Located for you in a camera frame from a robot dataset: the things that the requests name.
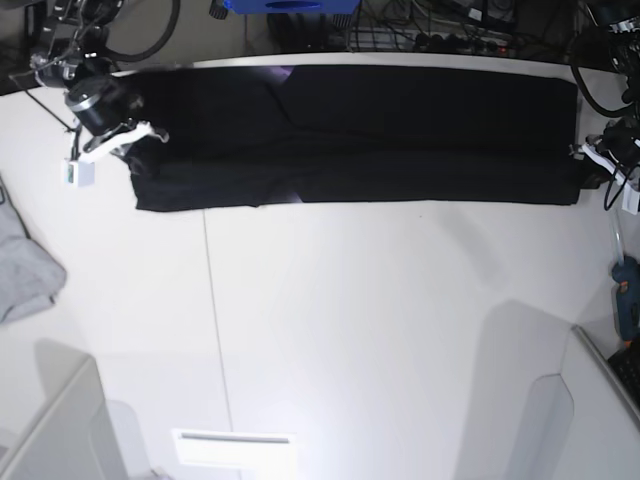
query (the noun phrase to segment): white label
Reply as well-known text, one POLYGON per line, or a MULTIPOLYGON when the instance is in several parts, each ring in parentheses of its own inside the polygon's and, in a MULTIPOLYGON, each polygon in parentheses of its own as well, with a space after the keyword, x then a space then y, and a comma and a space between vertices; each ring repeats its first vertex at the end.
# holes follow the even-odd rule
POLYGON ((477 8, 469 9, 469 18, 476 20, 477 22, 482 21, 482 12, 477 8))
POLYGON ((253 470, 259 480, 295 480, 293 435, 173 430, 180 463, 253 470))

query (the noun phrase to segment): black fabric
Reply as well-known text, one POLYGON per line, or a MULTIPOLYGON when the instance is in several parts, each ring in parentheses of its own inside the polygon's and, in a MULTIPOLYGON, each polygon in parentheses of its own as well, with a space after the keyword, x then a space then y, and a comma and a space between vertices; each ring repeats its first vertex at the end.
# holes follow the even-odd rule
POLYGON ((138 208, 473 200, 570 205, 577 90, 440 68, 242 67, 125 77, 167 144, 126 158, 138 208))

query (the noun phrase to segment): white table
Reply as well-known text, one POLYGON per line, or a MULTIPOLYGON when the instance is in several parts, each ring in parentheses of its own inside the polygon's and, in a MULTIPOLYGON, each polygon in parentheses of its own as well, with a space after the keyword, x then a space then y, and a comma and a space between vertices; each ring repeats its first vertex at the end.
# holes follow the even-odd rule
MULTIPOLYGON (((564 66, 448 55, 198 66, 309 63, 571 80, 564 66)), ((601 103, 619 105, 620 79, 584 75, 601 103)), ((34 93, 70 121, 61 92, 34 93)), ((179 465, 171 428, 295 433, 301 479, 499 478, 528 388, 560 370, 570 325, 584 325, 607 353, 614 347, 602 191, 573 207, 411 202, 153 214, 134 210, 127 168, 115 159, 98 166, 94 187, 61 185, 68 137, 59 125, 23 94, 0 98, 0 111, 0 174, 33 237, 69 272, 56 308, 0 327, 0 362, 25 378, 13 392, 0 388, 8 430, 46 394, 35 382, 39 364, 18 351, 37 352, 47 338, 96 356, 117 402, 116 427, 139 426, 150 464, 181 480, 237 477, 179 465)), ((580 137, 606 123, 589 107, 579 120, 580 137)), ((640 253, 638 221, 623 224, 628 250, 640 253)))

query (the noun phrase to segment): blue box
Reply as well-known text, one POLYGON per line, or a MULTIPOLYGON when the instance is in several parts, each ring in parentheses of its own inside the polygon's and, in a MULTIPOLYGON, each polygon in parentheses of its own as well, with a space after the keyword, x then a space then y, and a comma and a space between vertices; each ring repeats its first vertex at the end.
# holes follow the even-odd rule
POLYGON ((236 13, 336 13, 351 15, 359 0, 224 0, 236 13))

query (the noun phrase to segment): gray fabric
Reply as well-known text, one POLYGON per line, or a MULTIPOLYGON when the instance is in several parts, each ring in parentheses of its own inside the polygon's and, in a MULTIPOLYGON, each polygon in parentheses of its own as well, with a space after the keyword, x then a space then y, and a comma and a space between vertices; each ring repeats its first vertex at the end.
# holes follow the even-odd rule
POLYGON ((51 307, 51 297, 66 277, 64 269, 27 238, 0 179, 0 323, 51 307))

